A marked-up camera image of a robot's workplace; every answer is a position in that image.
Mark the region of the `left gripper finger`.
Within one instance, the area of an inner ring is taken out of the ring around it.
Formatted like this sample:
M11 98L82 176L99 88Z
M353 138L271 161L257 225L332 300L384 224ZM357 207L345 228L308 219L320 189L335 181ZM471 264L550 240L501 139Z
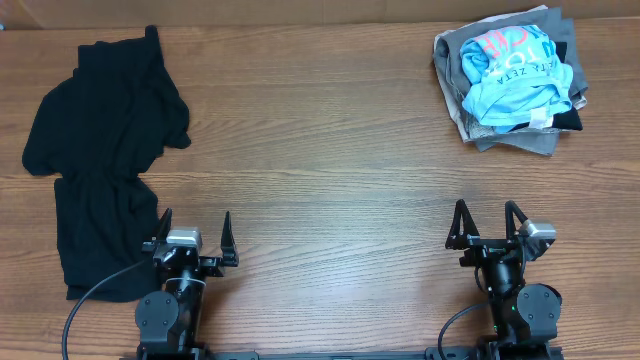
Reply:
M238 253L236 243L232 233L231 216L227 211L225 214L224 225L222 229L220 248L223 259L237 259Z
M165 241L171 230L172 209L167 208L155 228L155 240Z

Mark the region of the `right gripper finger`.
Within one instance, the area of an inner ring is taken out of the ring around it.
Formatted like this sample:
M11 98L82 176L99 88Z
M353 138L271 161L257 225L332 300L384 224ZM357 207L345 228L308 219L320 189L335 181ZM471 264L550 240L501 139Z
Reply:
M448 241L471 241L480 237L471 213L463 199L456 201L454 217L447 236Z
M522 212L519 206L513 200L509 200L505 203L505 223L507 239L511 239L515 236L515 218L517 218L521 224L524 224L528 220L528 217Z

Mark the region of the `black t-shirt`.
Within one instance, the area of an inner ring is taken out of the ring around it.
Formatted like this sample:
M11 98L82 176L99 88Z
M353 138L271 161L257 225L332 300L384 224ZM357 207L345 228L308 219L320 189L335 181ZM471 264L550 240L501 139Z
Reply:
M142 252L159 222L158 198L139 176L165 148L190 146L188 126L156 27L79 46L77 67L44 96L22 155L31 175L57 177L67 299L130 302L159 289Z

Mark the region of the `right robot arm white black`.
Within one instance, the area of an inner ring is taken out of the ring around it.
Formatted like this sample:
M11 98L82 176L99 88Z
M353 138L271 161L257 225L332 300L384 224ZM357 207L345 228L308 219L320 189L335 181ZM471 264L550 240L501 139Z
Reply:
M461 250L462 267L474 270L476 286L486 294L483 303L471 305L453 315L440 330L437 352L447 359L443 346L446 330L460 317L488 307L494 333L477 340L477 345L458 352L461 359L561 359L562 350L550 346L558 335L562 296L545 284L527 284L526 265L540 258L556 240L549 222L528 218L513 201L505 203L505 237L483 238L464 200L456 202L445 247Z

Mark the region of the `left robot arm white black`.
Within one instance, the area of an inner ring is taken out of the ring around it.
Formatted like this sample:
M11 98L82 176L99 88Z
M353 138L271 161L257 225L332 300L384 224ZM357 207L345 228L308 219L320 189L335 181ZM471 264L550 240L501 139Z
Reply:
M208 346L197 340L209 277L222 277L239 265L231 216L225 215L219 256L201 253L203 241L196 227L171 225L172 210L160 218L142 251L151 255L162 288L140 299L135 322L140 332L138 359L212 359Z

